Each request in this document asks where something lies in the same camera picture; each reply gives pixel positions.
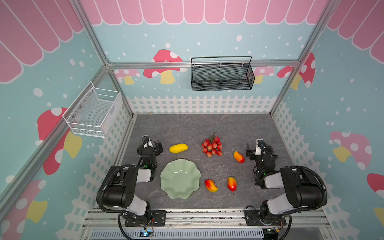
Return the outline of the red-yellow mango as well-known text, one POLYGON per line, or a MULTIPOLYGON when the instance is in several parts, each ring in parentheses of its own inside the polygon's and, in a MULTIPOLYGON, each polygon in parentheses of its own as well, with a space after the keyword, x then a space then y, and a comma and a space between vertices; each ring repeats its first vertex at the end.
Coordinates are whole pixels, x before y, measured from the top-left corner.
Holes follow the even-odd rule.
POLYGON ((245 162, 245 157, 242 154, 240 154, 238 151, 234 152, 234 158, 239 163, 244 163, 245 162))
POLYGON ((218 187, 210 179, 205 180, 205 186, 206 186, 207 190, 211 193, 216 193, 218 191, 218 187))
POLYGON ((232 192, 237 190, 237 181, 233 177, 229 177, 228 179, 228 189, 232 192))

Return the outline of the red fake grape bunch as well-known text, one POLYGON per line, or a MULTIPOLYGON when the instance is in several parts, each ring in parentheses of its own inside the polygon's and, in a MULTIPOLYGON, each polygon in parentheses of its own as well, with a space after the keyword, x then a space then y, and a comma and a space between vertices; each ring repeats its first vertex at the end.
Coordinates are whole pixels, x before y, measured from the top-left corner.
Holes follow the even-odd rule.
POLYGON ((212 156, 222 156, 223 145, 221 139, 214 132, 211 137, 205 139, 202 143, 202 151, 206 154, 207 157, 211 158, 212 156))

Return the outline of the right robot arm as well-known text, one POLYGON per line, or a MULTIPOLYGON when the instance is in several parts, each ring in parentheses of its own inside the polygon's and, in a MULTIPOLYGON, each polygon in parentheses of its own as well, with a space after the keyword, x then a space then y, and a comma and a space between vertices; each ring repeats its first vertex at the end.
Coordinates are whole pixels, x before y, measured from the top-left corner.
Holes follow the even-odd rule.
POLYGON ((255 162, 255 184, 261 189, 283 189, 276 198, 264 200, 259 209, 247 206, 244 209, 248 226, 285 224, 285 217, 295 213, 314 211, 328 202, 328 191, 323 179, 304 166, 286 166, 276 170, 272 146, 257 139, 255 149, 247 147, 246 157, 255 162))

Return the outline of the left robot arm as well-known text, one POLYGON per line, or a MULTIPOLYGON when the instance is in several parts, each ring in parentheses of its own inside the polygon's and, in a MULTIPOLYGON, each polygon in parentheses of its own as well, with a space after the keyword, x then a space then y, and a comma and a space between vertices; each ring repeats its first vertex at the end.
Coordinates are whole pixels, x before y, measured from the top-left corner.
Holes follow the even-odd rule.
POLYGON ((153 220, 151 205, 135 195, 137 183, 152 182, 157 173, 157 156, 164 152, 162 144, 142 137, 137 148, 139 163, 112 166, 97 193, 97 204, 105 213, 117 213, 125 219, 131 217, 145 225, 153 220))

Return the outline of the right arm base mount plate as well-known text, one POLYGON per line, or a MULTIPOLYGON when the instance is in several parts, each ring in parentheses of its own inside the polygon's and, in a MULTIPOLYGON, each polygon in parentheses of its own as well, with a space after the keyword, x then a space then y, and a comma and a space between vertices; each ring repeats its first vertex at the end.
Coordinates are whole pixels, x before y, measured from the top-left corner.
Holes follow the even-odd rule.
POLYGON ((246 209, 244 210, 245 221, 247 226, 286 226, 286 218, 282 215, 272 215, 268 211, 263 212, 255 209, 246 209))

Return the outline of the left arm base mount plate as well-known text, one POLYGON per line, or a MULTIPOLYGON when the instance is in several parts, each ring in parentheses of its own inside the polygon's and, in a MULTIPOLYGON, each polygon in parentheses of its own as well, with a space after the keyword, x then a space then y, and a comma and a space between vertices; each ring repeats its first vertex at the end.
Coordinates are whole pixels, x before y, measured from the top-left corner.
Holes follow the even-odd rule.
POLYGON ((167 217, 167 211, 155 210, 150 214, 146 213, 143 216, 136 218, 127 217, 125 219, 125 227, 164 227, 167 217))

